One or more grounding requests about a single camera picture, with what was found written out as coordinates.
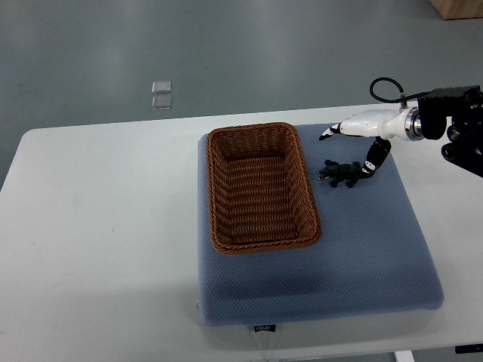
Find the black cable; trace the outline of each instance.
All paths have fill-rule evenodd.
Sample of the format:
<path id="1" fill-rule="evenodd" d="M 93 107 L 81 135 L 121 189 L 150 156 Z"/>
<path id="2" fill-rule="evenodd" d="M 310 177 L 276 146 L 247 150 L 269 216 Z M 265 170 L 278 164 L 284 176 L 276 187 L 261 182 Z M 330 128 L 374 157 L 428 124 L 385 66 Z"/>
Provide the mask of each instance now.
<path id="1" fill-rule="evenodd" d="M 425 96 L 429 93 L 429 92 L 421 92 L 421 93 L 411 94 L 410 96 L 406 96 L 406 97 L 400 97 L 397 100 L 388 100 L 387 98 L 379 97 L 374 93 L 374 85 L 376 85 L 376 83 L 379 83 L 380 81 L 388 81 L 390 83 L 393 83 L 399 89 L 399 93 L 404 93 L 404 90 L 402 89 L 402 86 L 392 78 L 381 77 L 381 78 L 374 79 L 371 85 L 369 86 L 369 93 L 374 99 L 384 103 L 400 103 L 407 100 L 413 100 L 414 98 L 418 98 L 421 96 Z"/>

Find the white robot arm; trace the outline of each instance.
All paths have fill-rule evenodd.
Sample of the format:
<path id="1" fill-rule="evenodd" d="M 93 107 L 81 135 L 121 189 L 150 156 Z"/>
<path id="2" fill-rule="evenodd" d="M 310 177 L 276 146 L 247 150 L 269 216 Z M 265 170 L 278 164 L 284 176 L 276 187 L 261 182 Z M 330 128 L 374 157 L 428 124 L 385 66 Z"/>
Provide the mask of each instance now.
<path id="1" fill-rule="evenodd" d="M 390 81 L 401 93 L 397 100 L 387 100 L 374 93 L 379 81 Z M 391 150 L 390 139 L 407 141 L 423 138 L 437 140 L 446 131 L 446 117 L 452 117 L 448 128 L 451 143 L 441 153 L 445 160 L 483 177 L 483 93 L 479 86 L 440 88 L 406 96 L 402 86 L 391 78 L 374 80 L 369 91 L 385 103 L 401 103 L 399 110 L 369 110 L 329 127 L 319 137 L 325 140 L 335 133 L 353 137 L 376 137 L 369 149 L 362 173 L 374 173 Z M 418 107 L 408 107 L 417 98 Z"/>

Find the white table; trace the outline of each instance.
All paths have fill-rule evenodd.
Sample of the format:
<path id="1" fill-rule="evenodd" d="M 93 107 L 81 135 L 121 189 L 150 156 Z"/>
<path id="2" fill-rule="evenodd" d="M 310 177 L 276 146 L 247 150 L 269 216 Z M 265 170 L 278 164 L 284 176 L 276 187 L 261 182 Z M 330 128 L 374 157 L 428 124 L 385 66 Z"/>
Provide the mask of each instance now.
<path id="1" fill-rule="evenodd" d="M 198 139 L 232 124 L 335 123 L 369 108 L 394 107 L 28 132 L 0 192 L 0 358 L 261 359 L 248 327 L 210 328 L 198 322 Z M 283 324 L 273 337 L 272 357 L 370 354 L 481 341 L 483 179 L 444 161 L 444 143 L 392 142 L 444 288 L 443 306 Z"/>

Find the green toy crocodile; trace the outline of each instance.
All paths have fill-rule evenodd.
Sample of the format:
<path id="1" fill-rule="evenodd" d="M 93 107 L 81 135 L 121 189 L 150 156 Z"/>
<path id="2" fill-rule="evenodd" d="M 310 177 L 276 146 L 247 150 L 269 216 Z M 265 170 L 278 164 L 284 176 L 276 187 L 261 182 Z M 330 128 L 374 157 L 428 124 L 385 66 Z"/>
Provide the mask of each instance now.
<path id="1" fill-rule="evenodd" d="M 368 179 L 372 177 L 374 172 L 367 173 L 362 171 L 360 162 L 354 161 L 352 164 L 339 164 L 338 162 L 326 160 L 325 167 L 319 171 L 318 179 L 320 181 L 328 178 L 335 178 L 330 182 L 332 187 L 337 187 L 337 185 L 344 181 L 347 187 L 352 188 L 360 179 Z"/>

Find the wicker basket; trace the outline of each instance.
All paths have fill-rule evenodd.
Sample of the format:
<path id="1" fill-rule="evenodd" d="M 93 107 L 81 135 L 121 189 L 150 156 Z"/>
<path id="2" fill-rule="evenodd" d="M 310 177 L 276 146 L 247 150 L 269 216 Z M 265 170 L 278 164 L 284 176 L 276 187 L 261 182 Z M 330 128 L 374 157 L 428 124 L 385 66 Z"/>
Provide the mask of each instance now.
<path id="1" fill-rule="evenodd" d="M 221 253 L 307 247 L 321 236 L 300 138 L 287 123 L 213 130 L 206 146 L 211 242 Z"/>

